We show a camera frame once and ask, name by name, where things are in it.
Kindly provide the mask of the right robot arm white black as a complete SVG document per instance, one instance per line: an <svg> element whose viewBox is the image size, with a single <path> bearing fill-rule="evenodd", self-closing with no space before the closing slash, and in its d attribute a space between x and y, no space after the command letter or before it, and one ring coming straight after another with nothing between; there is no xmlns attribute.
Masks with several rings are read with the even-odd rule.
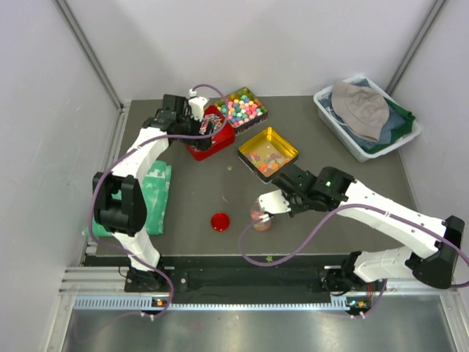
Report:
<svg viewBox="0 0 469 352"><path fill-rule="evenodd" d="M352 175L327 166L318 175L295 164L273 179L275 191L259 196L270 214L295 216L326 212L356 220L393 238L401 247L381 252L350 253L340 268L325 277L333 290L359 290L381 279L412 279L437 289L453 287L452 276L465 223L456 216L425 216L381 196Z"/></svg>

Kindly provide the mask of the golden tin with star candies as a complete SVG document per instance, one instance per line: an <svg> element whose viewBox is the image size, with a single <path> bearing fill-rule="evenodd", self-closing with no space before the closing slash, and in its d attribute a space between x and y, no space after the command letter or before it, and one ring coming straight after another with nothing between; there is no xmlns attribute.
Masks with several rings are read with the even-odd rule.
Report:
<svg viewBox="0 0 469 352"><path fill-rule="evenodd" d="M243 143L237 154L263 183L269 183L286 165L294 163L300 152L273 127L267 127Z"/></svg>

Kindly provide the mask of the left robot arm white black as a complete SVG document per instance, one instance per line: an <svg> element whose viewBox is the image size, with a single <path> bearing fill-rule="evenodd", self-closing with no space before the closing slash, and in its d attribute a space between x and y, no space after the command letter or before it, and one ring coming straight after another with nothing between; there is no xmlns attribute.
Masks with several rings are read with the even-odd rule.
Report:
<svg viewBox="0 0 469 352"><path fill-rule="evenodd" d="M145 228L147 206L143 181L160 154L179 140L206 150L211 147L213 124L204 118L208 99L190 92L189 98L164 95L154 116L143 123L125 157L108 172L93 177L93 221L119 241L130 265L125 289L128 292L160 290L166 273L160 268L160 253Z"/></svg>

